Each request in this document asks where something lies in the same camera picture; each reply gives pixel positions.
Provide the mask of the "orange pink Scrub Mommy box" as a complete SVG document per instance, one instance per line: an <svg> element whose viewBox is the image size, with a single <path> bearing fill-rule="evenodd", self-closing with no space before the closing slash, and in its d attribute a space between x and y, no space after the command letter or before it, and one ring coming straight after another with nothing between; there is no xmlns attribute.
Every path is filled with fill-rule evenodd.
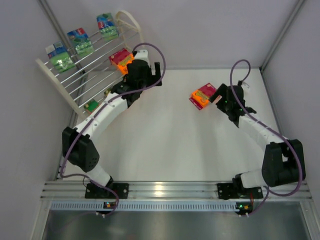
<svg viewBox="0 0 320 240"><path fill-rule="evenodd" d="M128 73L127 65L131 64L133 60L134 55L125 48L109 56L110 63L115 66L122 75L126 75Z"/></svg>

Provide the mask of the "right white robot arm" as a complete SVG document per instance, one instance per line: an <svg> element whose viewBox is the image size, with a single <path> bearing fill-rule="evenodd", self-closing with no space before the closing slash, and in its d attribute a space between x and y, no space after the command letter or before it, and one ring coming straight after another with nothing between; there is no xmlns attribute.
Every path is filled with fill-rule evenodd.
<svg viewBox="0 0 320 240"><path fill-rule="evenodd" d="M234 188L242 194L247 194L258 187L271 189L296 183L297 186L291 192L272 194L288 197L298 192L306 178L302 143L297 139L287 139L259 120L257 112L245 106L244 90L241 86L227 86L223 83L209 101L264 151L262 166L237 174L232 179Z"/></svg>

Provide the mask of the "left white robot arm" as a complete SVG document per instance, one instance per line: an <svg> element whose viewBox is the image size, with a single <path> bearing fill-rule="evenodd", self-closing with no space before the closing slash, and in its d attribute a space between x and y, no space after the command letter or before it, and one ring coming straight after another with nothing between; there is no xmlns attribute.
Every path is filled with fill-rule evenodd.
<svg viewBox="0 0 320 240"><path fill-rule="evenodd" d="M133 51L133 61L127 64L127 73L115 84L105 100L81 123L66 127L62 132L63 163L71 163L80 168L81 177L101 188L110 191L113 178L100 165L100 154L95 146L100 135L127 110L142 93L152 87L161 86L164 71L155 62L151 69L146 49Z"/></svg>

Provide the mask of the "orange box barcode side up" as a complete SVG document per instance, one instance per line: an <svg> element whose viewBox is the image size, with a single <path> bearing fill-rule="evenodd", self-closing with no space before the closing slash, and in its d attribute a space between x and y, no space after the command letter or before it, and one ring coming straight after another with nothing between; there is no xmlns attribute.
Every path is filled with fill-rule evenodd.
<svg viewBox="0 0 320 240"><path fill-rule="evenodd" d="M108 95L110 94L110 90L106 90L103 94L104 94L104 98L107 98L108 97Z"/></svg>

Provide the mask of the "blue green Vileda sponge pack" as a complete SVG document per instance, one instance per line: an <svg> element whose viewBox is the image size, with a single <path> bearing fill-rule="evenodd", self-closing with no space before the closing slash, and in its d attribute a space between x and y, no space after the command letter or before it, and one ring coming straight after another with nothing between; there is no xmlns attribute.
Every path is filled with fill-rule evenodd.
<svg viewBox="0 0 320 240"><path fill-rule="evenodd" d="M58 71L58 73L66 72L75 67L75 64L65 47L61 42L55 42L45 48L50 63Z"/></svg>

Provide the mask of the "orange green Sponge Daddy box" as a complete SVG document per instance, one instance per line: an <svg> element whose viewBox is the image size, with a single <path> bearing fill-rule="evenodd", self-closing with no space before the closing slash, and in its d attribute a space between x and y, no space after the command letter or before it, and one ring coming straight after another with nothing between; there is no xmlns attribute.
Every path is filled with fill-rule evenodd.
<svg viewBox="0 0 320 240"><path fill-rule="evenodd" d="M95 99L92 99L92 100L88 101L83 107L86 112L92 113L95 111L96 108L99 107L99 105L100 105L100 103L98 101L96 101Z"/></svg>

